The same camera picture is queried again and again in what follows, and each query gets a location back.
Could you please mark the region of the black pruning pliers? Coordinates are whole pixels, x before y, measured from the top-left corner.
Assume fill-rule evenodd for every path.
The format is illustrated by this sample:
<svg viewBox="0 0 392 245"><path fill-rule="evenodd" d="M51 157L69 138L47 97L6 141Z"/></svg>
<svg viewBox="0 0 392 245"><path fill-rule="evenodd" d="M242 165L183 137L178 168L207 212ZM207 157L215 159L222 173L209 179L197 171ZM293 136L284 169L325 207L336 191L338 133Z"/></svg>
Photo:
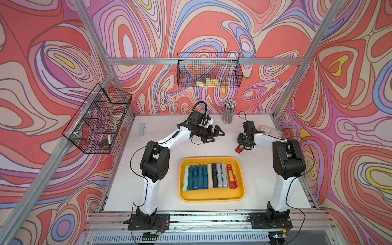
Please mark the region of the black pruning pliers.
<svg viewBox="0 0 392 245"><path fill-rule="evenodd" d="M217 167L216 163L212 164L212 184L213 188L218 188L218 180L217 180Z"/></svg>

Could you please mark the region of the dark teal pruning pliers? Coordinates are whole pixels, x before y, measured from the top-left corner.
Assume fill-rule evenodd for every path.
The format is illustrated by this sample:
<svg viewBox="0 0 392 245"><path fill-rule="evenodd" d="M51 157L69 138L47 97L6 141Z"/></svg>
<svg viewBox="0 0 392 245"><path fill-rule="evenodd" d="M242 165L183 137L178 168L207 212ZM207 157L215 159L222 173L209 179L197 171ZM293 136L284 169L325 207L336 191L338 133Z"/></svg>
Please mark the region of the dark teal pruning pliers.
<svg viewBox="0 0 392 245"><path fill-rule="evenodd" d="M191 165L189 166L188 169L188 184L187 184L187 190L191 191L193 190L193 178L194 178L194 167Z"/></svg>

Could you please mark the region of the beige pruning pliers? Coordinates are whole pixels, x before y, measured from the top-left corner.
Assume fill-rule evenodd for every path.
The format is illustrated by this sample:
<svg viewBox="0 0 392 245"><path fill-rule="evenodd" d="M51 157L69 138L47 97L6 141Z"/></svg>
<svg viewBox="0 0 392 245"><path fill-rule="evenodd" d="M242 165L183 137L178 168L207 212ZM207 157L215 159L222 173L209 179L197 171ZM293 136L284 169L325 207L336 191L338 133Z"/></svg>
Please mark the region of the beige pruning pliers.
<svg viewBox="0 0 392 245"><path fill-rule="evenodd" d="M212 178L212 165L208 164L208 189L213 188L213 178Z"/></svg>

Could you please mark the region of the grey pruning pliers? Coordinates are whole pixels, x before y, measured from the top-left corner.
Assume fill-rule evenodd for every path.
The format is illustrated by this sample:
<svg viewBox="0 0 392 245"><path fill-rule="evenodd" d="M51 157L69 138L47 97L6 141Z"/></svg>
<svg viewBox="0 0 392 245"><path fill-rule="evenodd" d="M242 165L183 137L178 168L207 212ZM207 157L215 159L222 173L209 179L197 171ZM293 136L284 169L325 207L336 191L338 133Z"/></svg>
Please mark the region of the grey pruning pliers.
<svg viewBox="0 0 392 245"><path fill-rule="evenodd" d="M218 182L218 188L223 188L223 179L222 179L222 166L220 163L216 164L217 168L217 182Z"/></svg>

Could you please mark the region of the grey pruning pliers angled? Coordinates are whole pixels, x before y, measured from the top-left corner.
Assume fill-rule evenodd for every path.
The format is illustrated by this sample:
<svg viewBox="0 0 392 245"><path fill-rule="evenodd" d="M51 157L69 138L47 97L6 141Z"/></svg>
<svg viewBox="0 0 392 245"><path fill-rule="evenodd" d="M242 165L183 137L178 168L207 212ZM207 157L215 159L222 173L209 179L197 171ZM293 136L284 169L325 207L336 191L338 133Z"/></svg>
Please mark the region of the grey pruning pliers angled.
<svg viewBox="0 0 392 245"><path fill-rule="evenodd" d="M222 168L223 188L228 188L228 179L227 179L226 165L224 163L222 163L221 164L221 168Z"/></svg>

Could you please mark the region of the pale green pruning pliers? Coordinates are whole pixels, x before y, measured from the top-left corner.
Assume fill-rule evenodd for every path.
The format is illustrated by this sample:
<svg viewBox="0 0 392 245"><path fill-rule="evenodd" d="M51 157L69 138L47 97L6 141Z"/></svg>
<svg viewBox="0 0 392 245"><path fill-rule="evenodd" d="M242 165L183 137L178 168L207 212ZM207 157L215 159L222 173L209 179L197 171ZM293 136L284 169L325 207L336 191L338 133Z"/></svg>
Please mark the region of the pale green pruning pliers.
<svg viewBox="0 0 392 245"><path fill-rule="evenodd" d="M188 177L189 177L189 166L186 166L184 170L184 178L183 178L183 185L182 185L183 192L188 191Z"/></svg>

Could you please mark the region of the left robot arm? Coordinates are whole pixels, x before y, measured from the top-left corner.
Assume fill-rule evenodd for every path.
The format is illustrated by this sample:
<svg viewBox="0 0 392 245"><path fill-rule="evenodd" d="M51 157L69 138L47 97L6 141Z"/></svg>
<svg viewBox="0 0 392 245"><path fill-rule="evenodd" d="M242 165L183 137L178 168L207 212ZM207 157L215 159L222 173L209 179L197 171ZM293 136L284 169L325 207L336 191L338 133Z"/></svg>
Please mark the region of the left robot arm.
<svg viewBox="0 0 392 245"><path fill-rule="evenodd" d="M206 144L214 142L216 137L225 136L225 132L219 125L213 125L213 119L207 113L193 110L169 136L158 142L147 143L140 163L146 192L142 197L143 203L136 209L139 217L156 216L159 185L169 170L170 153L194 136L199 137L201 142Z"/></svg>

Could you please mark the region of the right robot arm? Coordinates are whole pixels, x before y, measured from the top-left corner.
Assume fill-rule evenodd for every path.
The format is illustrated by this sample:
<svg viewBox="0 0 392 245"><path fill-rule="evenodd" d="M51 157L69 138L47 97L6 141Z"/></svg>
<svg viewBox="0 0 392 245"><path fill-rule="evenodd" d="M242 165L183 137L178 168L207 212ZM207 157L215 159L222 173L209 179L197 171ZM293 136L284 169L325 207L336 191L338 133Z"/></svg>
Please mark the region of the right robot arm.
<svg viewBox="0 0 392 245"><path fill-rule="evenodd" d="M280 132L271 128L257 130L252 120L243 122L243 133L237 137L237 153L262 146L273 154L273 169L277 174L274 192L267 204L266 219L270 222L288 219L291 187L306 170L300 144L295 139L282 139Z"/></svg>

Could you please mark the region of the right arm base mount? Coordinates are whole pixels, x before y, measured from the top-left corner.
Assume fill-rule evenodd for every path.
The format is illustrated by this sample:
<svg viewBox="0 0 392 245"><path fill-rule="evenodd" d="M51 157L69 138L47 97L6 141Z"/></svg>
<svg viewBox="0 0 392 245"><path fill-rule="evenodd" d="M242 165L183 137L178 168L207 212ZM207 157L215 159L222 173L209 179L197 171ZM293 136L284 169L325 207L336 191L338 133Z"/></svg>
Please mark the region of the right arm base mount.
<svg viewBox="0 0 392 245"><path fill-rule="evenodd" d="M253 229L281 229L290 230L293 225L290 219L290 210L276 211L270 202L265 212L251 212L246 217Z"/></svg>

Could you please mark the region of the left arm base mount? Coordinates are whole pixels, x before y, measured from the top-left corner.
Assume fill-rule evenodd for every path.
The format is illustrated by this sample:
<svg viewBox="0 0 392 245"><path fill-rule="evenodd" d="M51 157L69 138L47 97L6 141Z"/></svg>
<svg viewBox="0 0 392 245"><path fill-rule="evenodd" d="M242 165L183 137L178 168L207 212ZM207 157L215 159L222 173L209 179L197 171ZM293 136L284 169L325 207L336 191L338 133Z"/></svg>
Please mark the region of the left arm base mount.
<svg viewBox="0 0 392 245"><path fill-rule="evenodd" d="M130 231L165 231L170 226L170 214L157 213L157 209L152 214L145 214L138 207L136 212L131 214L128 220L124 221L124 224L128 225L128 230Z"/></svg>

